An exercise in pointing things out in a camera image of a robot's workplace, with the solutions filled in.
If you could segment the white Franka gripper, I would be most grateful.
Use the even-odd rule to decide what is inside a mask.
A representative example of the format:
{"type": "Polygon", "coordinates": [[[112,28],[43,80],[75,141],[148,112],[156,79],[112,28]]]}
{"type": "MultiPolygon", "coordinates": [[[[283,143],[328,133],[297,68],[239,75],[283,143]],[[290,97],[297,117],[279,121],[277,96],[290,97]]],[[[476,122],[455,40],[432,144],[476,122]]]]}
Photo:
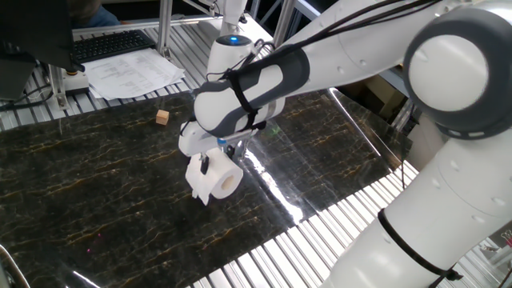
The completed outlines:
{"type": "MultiPolygon", "coordinates": [[[[217,146],[218,140],[216,137],[206,132],[197,122],[189,121],[181,124],[178,136],[178,148],[185,156],[191,157],[195,154],[204,153],[217,146]]],[[[228,145],[226,155],[232,158],[234,152],[235,148],[228,145]]],[[[206,175],[209,169],[210,158],[207,154],[201,154],[200,161],[200,171],[203,175],[206,175]]]]}

